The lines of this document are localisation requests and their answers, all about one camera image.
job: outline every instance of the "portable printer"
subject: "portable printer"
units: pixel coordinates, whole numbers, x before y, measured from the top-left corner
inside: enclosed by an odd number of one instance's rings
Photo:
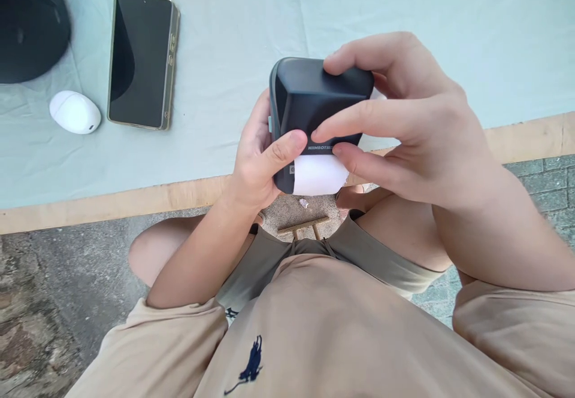
[[[270,75],[271,137],[277,140],[290,130],[307,134],[304,154],[332,154],[338,142],[357,145],[361,133],[333,138],[323,144],[311,140],[311,133],[335,113],[369,99],[373,91],[373,74],[351,68],[339,76],[323,70],[323,60],[284,58]],[[292,194],[297,167],[292,162],[274,175],[274,182],[284,193]]]

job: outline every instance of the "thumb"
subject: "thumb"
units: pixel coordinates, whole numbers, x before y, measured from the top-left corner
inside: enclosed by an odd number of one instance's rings
[[[306,145],[307,135],[303,130],[292,130],[286,133],[262,153],[261,172],[266,178],[271,178],[281,168],[293,162]]]
[[[394,193],[408,178],[408,170],[391,163],[385,157],[366,153],[353,144],[336,144],[333,153],[351,174]]]

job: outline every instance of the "beige t-shirt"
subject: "beige t-shirt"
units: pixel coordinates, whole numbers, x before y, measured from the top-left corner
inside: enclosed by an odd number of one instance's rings
[[[453,327],[353,265],[302,254],[229,330],[213,299],[166,310],[140,300],[68,396],[575,396],[575,291],[476,281]]]

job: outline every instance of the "person's right hand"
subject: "person's right hand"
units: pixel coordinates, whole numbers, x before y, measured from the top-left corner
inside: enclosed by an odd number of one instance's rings
[[[353,174],[408,200],[444,208],[483,202],[486,181],[503,169],[489,151],[463,89],[410,33],[366,37],[343,45],[323,64],[332,75],[357,66],[373,71],[387,100],[367,100],[325,120],[311,138],[365,133],[396,138],[384,157],[348,143],[333,153]]]

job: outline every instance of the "person's left hand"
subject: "person's left hand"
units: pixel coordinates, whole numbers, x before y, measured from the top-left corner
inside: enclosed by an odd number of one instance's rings
[[[289,165],[307,145],[303,130],[292,130],[271,143],[268,128],[270,92],[265,90],[244,127],[235,158],[228,195],[234,203],[254,212],[268,207],[280,194],[274,174]]]

